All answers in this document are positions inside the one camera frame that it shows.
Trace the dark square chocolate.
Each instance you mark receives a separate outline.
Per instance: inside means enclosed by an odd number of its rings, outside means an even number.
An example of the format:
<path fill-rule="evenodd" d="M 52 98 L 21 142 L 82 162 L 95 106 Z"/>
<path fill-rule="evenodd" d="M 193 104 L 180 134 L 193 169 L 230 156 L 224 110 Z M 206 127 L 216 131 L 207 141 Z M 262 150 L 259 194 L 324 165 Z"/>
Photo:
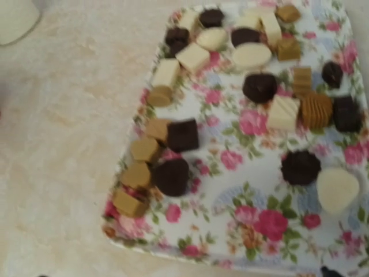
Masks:
<path fill-rule="evenodd" d="M 194 118 L 172 122 L 167 126 L 168 148 L 176 153 L 199 148 L 197 122 Z"/>

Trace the caramel square chocolate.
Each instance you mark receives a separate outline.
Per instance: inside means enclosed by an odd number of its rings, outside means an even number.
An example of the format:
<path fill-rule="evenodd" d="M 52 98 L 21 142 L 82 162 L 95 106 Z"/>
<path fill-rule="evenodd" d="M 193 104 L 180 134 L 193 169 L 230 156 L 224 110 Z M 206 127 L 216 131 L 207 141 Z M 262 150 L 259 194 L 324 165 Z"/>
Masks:
<path fill-rule="evenodd" d="M 171 120 L 165 118 L 152 118 L 148 121 L 145 128 L 145 135 L 156 139 L 166 145 L 168 137 L 168 125 Z"/>

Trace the dark round chocolate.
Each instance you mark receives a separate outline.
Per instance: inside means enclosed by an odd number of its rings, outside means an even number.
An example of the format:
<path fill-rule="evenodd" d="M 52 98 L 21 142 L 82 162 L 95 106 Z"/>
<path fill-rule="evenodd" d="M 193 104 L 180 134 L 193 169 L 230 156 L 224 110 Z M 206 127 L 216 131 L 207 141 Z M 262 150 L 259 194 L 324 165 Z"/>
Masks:
<path fill-rule="evenodd" d="M 189 165 L 184 159 L 171 159 L 153 170 L 153 183 L 162 194 L 180 197 L 186 193 L 189 181 Z"/>

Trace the dark dome chocolate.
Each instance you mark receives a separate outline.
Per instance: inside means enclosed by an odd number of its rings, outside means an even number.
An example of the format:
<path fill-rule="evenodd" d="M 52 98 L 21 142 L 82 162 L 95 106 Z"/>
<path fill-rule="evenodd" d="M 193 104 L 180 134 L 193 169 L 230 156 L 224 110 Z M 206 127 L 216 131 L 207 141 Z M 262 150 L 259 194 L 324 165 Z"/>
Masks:
<path fill-rule="evenodd" d="M 277 92 L 277 79 L 271 73 L 253 73 L 245 77 L 243 94 L 256 104 L 264 104 L 272 100 Z"/>

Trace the caramel ridged round chocolate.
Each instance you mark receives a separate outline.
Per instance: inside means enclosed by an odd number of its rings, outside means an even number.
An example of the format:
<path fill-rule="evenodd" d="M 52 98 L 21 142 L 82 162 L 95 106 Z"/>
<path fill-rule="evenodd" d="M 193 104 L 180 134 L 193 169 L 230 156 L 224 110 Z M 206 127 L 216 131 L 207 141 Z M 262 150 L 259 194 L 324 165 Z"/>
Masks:
<path fill-rule="evenodd" d="M 322 129 L 330 124 L 333 103 L 325 94 L 311 93 L 302 100 L 303 125 L 310 130 Z"/>

